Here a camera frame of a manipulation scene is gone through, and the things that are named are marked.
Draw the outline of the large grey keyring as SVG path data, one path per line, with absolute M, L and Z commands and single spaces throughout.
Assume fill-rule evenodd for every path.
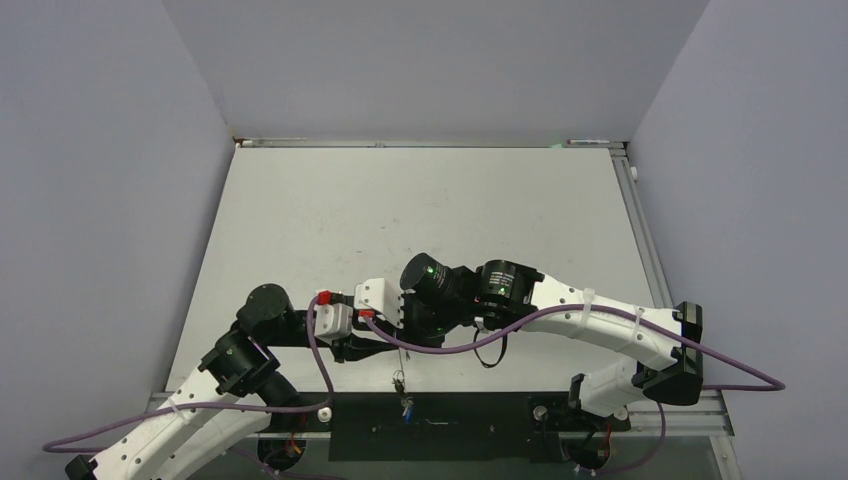
M 399 395 L 403 415 L 403 412 L 406 408 L 414 408 L 414 400 L 412 395 L 408 391 L 406 382 L 405 361 L 409 359 L 408 352 L 404 349 L 399 349 L 397 351 L 397 354 L 398 368 L 393 373 L 392 384 L 395 389 L 395 392 Z

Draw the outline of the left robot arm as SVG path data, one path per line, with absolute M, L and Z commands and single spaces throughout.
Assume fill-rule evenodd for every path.
M 379 318 L 394 327 L 402 318 L 402 293 L 382 278 L 358 285 L 354 294 L 321 291 L 303 312 L 285 289 L 263 284 L 252 290 L 229 329 L 183 383 L 155 410 L 112 424 L 129 432 L 111 446 L 86 450 L 65 467 L 70 479 L 185 479 L 247 435 L 268 426 L 284 430 L 309 416 L 328 423 L 335 389 L 319 352 L 326 343 L 345 361 L 387 349 L 387 343 L 353 335 L 358 319 Z M 280 373 L 272 353 L 284 342 L 308 347 L 327 388 L 307 404 Z

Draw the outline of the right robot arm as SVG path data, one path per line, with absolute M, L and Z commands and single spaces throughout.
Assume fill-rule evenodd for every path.
M 690 406 L 703 387 L 703 312 L 682 302 L 672 309 L 640 307 L 571 287 L 533 267 L 491 260 L 471 270 L 414 256 L 399 281 L 401 339 L 441 347 L 458 326 L 560 335 L 620 355 L 611 366 L 579 373 L 565 401 L 567 419 L 589 428 L 620 408 L 649 399 Z

